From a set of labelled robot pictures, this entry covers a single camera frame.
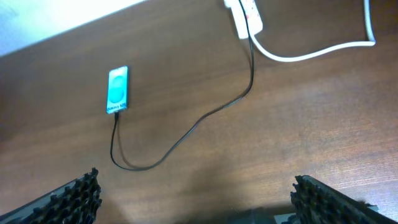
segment wood grain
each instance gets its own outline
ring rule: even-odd
[[[276,54],[365,38],[359,0],[258,7],[265,24],[258,39]],[[157,161],[248,84],[248,43],[221,0],[151,0],[0,58],[0,213],[96,167],[98,223],[285,206],[300,174],[398,220],[398,7],[371,1],[371,10],[375,47],[297,63],[256,52],[247,97],[204,120],[146,172],[118,169],[109,158],[108,71],[131,67],[120,126],[126,159]]]

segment light blue rectangular device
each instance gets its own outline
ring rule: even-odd
[[[106,102],[108,114],[127,109],[128,71],[128,67],[123,66],[109,72],[108,100]]]

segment black cable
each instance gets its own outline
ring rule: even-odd
[[[239,0],[239,3],[241,4],[242,10],[243,10],[243,14],[244,17],[246,17],[246,12],[244,11],[243,5],[241,0]],[[212,115],[215,112],[218,112],[222,109],[225,109],[233,104],[235,104],[237,101],[239,101],[241,98],[243,98],[244,96],[246,96],[249,91],[251,90],[251,87],[253,86],[253,80],[254,80],[254,49],[253,49],[253,42],[250,36],[250,30],[249,30],[249,24],[248,24],[248,20],[245,19],[246,21],[246,29],[248,30],[248,34],[249,34],[249,45],[250,45],[250,52],[251,52],[251,67],[250,67],[250,82],[249,82],[249,86],[236,98],[234,98],[233,100],[217,107],[216,109],[207,112],[205,115],[203,115],[202,117],[200,117],[198,119],[198,121],[192,126],[192,128],[190,128],[167,152],[166,154],[157,162],[155,162],[154,164],[152,164],[151,166],[146,166],[146,167],[135,167],[135,168],[125,168],[120,166],[113,158],[113,139],[114,139],[114,133],[116,130],[116,125],[118,124],[119,121],[119,113],[116,112],[114,114],[114,126],[113,126],[113,131],[112,131],[112,139],[111,139],[111,159],[112,162],[117,165],[119,168],[122,168],[124,170],[129,170],[129,171],[144,171],[144,170],[149,170],[152,168],[155,168],[156,166],[158,166],[159,164],[161,164],[169,155],[170,153],[173,152],[173,150],[179,145],[181,144],[181,142],[183,142],[191,133],[193,130],[195,130],[195,128],[198,126],[198,124],[203,121],[205,118],[207,118],[208,116]]]

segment white power cord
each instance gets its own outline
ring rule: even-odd
[[[319,51],[314,52],[314,53],[310,53],[310,54],[303,55],[303,56],[298,56],[298,57],[280,57],[280,56],[274,55],[274,54],[268,52],[266,49],[264,49],[261,46],[261,44],[257,41],[256,37],[254,36],[255,34],[251,34],[250,36],[251,36],[251,39],[252,39],[254,45],[266,57],[269,57],[269,58],[271,58],[273,60],[276,60],[278,62],[298,62],[298,61],[301,61],[301,60],[314,58],[314,57],[317,57],[317,56],[320,56],[320,55],[323,55],[323,54],[327,54],[327,53],[332,52],[334,50],[344,49],[344,48],[347,48],[347,47],[372,47],[373,45],[375,45],[376,44],[376,40],[374,38],[373,30],[372,30],[369,0],[364,0],[364,15],[365,15],[366,32],[368,34],[368,41],[355,41],[355,42],[348,42],[348,43],[344,43],[344,44],[338,44],[338,45],[335,45],[335,46],[332,46],[332,47],[328,47],[328,48],[323,49],[323,50],[319,50]]]

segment black cable connector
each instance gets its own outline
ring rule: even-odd
[[[239,0],[239,3],[241,4],[241,7],[242,7],[242,10],[243,10],[243,14],[244,14],[244,17],[246,18],[246,12],[244,11],[244,8],[243,8],[243,5],[242,5],[242,2],[241,2],[241,0]],[[115,133],[115,130],[116,130],[116,126],[118,125],[118,121],[119,121],[119,112],[116,112],[115,114],[114,114],[114,126],[113,126],[113,131],[112,131],[112,138],[111,138],[111,159],[112,159],[112,162],[116,165],[116,166],[118,166],[119,168],[121,168],[121,169],[124,169],[124,170],[129,170],[129,171],[145,171],[145,170],[149,170],[149,169],[152,169],[152,168],[155,168],[155,167],[157,167],[159,164],[161,164],[163,161],[165,161],[165,159],[173,152],[173,150],[179,145],[179,144],[181,144],[181,142],[183,142],[191,133],[192,133],[192,131],[193,130],[195,130],[195,128],[198,126],[198,124],[201,122],[201,121],[203,121],[205,118],[207,118],[208,116],[210,116],[210,115],[212,115],[212,114],[214,114],[214,113],[216,113],[216,112],[219,112],[220,110],[222,110],[222,109],[225,109],[225,108],[227,108],[227,107],[229,107],[229,106],[231,106],[231,105],[233,105],[233,104],[235,104],[237,101],[239,101],[240,99],[242,99],[244,96],[246,96],[249,92],[250,92],[250,90],[251,90],[251,88],[252,88],[252,86],[253,86],[253,81],[254,81],[254,49],[253,49],[253,42],[252,42],[252,39],[251,39],[251,36],[250,36],[250,30],[249,30],[249,24],[248,24],[248,20],[246,19],[245,20],[246,21],[246,29],[248,30],[248,34],[249,34],[249,45],[250,45],[250,52],[251,52],[251,67],[250,67],[250,82],[249,82],[249,85],[248,85],[248,87],[239,95],[239,96],[237,96],[236,98],[234,98],[233,100],[231,100],[231,101],[229,101],[229,102],[227,102],[227,103],[225,103],[225,104],[223,104],[223,105],[221,105],[221,106],[219,106],[219,107],[217,107],[216,109],[214,109],[214,110],[212,110],[212,111],[209,111],[209,112],[207,112],[206,114],[204,114],[202,117],[200,117],[199,119],[198,119],[198,121],[196,121],[196,123],[166,152],[166,154],[159,160],[159,161],[157,161],[157,162],[155,162],[154,164],[152,164],[151,166],[146,166],[146,167],[136,167],[136,166],[134,166],[134,168],[125,168],[125,167],[122,167],[122,166],[120,166],[115,160],[114,160],[114,158],[113,158],[113,139],[114,139],[114,133]]]

